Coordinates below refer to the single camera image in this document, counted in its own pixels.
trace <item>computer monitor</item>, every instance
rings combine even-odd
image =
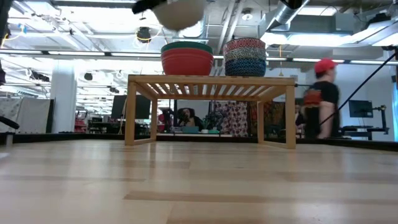
[[[124,102],[127,99],[127,95],[114,96],[112,115],[114,119],[120,119],[123,114]],[[137,95],[136,98],[136,119],[149,119],[150,111],[150,100],[142,95]]]
[[[349,116],[351,118],[373,118],[373,106],[371,101],[350,100]]]

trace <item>wooden table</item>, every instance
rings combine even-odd
[[[293,78],[196,77],[130,75],[127,91],[125,145],[156,141],[157,100],[234,100],[257,102],[258,143],[295,149],[295,96]],[[150,139],[134,140],[137,91],[152,101]],[[286,94],[286,144],[264,141],[264,102]]]

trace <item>table leg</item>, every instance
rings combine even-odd
[[[136,128],[136,84],[129,82],[127,89],[127,108],[126,108],[126,130],[124,133],[124,144],[134,145],[134,135]]]
[[[264,102],[257,102],[257,138],[264,142]]]
[[[150,138],[156,141],[157,132],[157,99],[152,100],[152,114],[150,119]]]
[[[286,86],[286,146],[288,149],[296,148],[296,125],[295,125],[295,97],[294,86]]]

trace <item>red bowl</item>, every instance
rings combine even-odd
[[[174,54],[162,57],[162,66],[166,75],[208,76],[213,66],[213,57],[197,54]]]
[[[193,54],[193,55],[201,55],[204,57],[213,58],[213,55],[205,50],[192,49],[192,48],[178,48],[178,49],[166,50],[165,52],[162,53],[162,58],[177,54]]]

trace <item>person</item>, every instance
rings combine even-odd
[[[339,137],[340,114],[338,111],[339,90],[333,84],[336,78],[337,64],[331,59],[324,58],[315,64],[317,81],[304,94],[303,113],[306,120],[306,138]]]
[[[296,129],[301,130],[305,126],[305,120],[303,117],[303,114],[301,113],[301,106],[296,104],[295,105],[295,123],[296,123]]]
[[[179,126],[187,126],[187,127],[199,127],[199,131],[203,129],[203,124],[200,118],[195,116],[195,110],[192,108],[181,108],[177,111],[178,118],[180,121],[178,122]]]

